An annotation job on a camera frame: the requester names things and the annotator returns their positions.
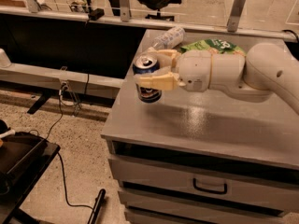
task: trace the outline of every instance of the cabinet top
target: cabinet top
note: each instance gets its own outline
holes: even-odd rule
[[[136,53],[163,31],[148,30]],[[186,33],[184,44],[217,38],[245,51],[275,38]],[[138,99],[129,69],[102,131],[102,137],[152,147],[250,161],[299,170],[299,117],[275,94],[263,103],[238,101],[219,91],[165,91],[146,104]]]

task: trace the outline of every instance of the drawer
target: drawer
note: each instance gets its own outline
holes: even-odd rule
[[[128,156],[113,155],[109,163],[120,181],[284,211],[299,206],[299,188],[292,184]]]
[[[132,224],[213,224],[212,222],[167,216],[145,210],[126,209],[124,214],[126,220]]]
[[[171,217],[218,224],[282,224],[281,217],[236,210],[210,203],[199,203],[137,189],[121,189],[121,203]]]

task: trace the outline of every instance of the power cord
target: power cord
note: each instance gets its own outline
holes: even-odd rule
[[[64,92],[66,91],[66,86],[62,86],[61,89],[59,90],[59,96],[62,96],[64,94]],[[44,138],[44,140],[47,140],[50,136],[50,133],[53,129],[53,127],[62,119],[63,115],[64,115],[64,112],[62,110],[62,106],[61,106],[61,99],[59,98],[58,99],[58,105],[59,105],[59,110],[61,112],[61,116],[52,124],[52,126],[50,127],[49,131],[48,131],[48,135],[46,138]],[[61,156],[61,154],[58,152],[58,157],[60,159],[60,162],[61,162],[61,165],[62,165],[62,171],[63,171],[63,180],[64,180],[64,195],[65,195],[65,200],[66,200],[66,203],[71,206],[71,207],[87,207],[87,208],[90,208],[93,210],[92,207],[90,207],[89,205],[74,205],[74,204],[71,204],[69,201],[68,201],[68,195],[67,195],[67,187],[66,187],[66,181],[65,181],[65,171],[64,171],[64,161],[63,161],[63,158]]]
[[[39,136],[39,131],[38,130],[31,130],[29,133],[31,133],[32,131],[36,132],[36,135]]]
[[[83,100],[84,100],[85,97],[86,97],[87,87],[88,87],[89,82],[90,82],[90,74],[88,73],[88,74],[87,74],[87,80],[86,80],[86,82],[85,82],[85,87],[84,87],[83,97],[82,97],[82,99],[81,99],[79,102],[77,102],[77,103],[75,103],[75,104],[72,104],[72,105],[68,105],[68,104],[64,103],[64,92],[67,91],[67,87],[66,87],[65,85],[62,85],[62,87],[61,87],[61,89],[60,89],[60,91],[59,91],[59,100],[60,100],[60,102],[61,102],[64,106],[77,106],[77,105],[82,104],[82,103],[83,103]]]
[[[63,180],[64,180],[64,195],[65,195],[65,200],[66,200],[66,203],[71,206],[71,207],[87,207],[87,208],[90,208],[93,210],[93,208],[89,205],[73,205],[71,204],[69,201],[68,201],[68,196],[67,196],[67,189],[66,189],[66,181],[65,181],[65,172],[64,172],[64,161],[63,161],[63,157],[61,156],[60,153],[57,153],[58,154],[58,157],[60,159],[60,163],[62,165],[62,170],[63,170]]]

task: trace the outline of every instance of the floor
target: floor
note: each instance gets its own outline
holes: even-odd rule
[[[70,11],[69,1],[44,0],[53,10]],[[298,0],[248,0],[245,15],[240,25],[246,28],[268,30],[298,30]],[[183,0],[181,7],[173,5],[165,12],[175,13],[182,22],[225,25],[233,0]],[[112,12],[107,0],[93,0],[93,6],[105,9],[107,16]],[[149,10],[132,1],[132,14],[142,19]],[[38,99],[34,93],[19,93],[0,90],[0,119],[17,131],[38,130],[47,136],[51,125],[61,116],[57,99],[49,99],[34,115],[27,110]],[[76,117],[73,108],[63,106],[64,116],[51,130],[49,140],[61,147],[64,159],[69,202],[93,206],[100,189],[107,191],[106,202],[101,209],[97,223],[126,224],[123,206],[120,205],[117,189],[107,158],[105,140],[101,130],[110,108],[100,105],[83,104]],[[90,216],[88,208],[69,207],[64,198],[61,164],[58,158],[38,181],[37,185],[21,206],[21,209],[38,219],[57,224],[87,223]],[[288,214],[285,224],[298,224],[299,214]]]
[[[0,119],[16,131],[38,130],[39,135],[46,137],[61,113],[57,99],[50,99],[34,115],[27,114],[37,99],[36,94],[0,91]],[[118,183],[112,179],[107,162],[107,145],[100,137],[110,108],[83,104],[76,117],[72,116],[73,107],[62,106],[62,110],[64,116],[52,129],[49,141],[61,147],[69,202],[93,207],[99,190],[105,189],[106,202],[97,223],[126,223],[117,195]],[[66,204],[58,157],[42,175],[21,209],[33,217],[57,224],[87,223],[91,213],[88,208]]]

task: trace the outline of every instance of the blue soda can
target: blue soda can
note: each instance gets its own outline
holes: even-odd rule
[[[134,74],[153,73],[159,68],[160,65],[158,63],[158,60],[150,54],[139,56],[133,64]],[[139,87],[138,85],[136,85],[136,87],[139,99],[145,103],[156,102],[162,95],[162,91],[159,90]]]

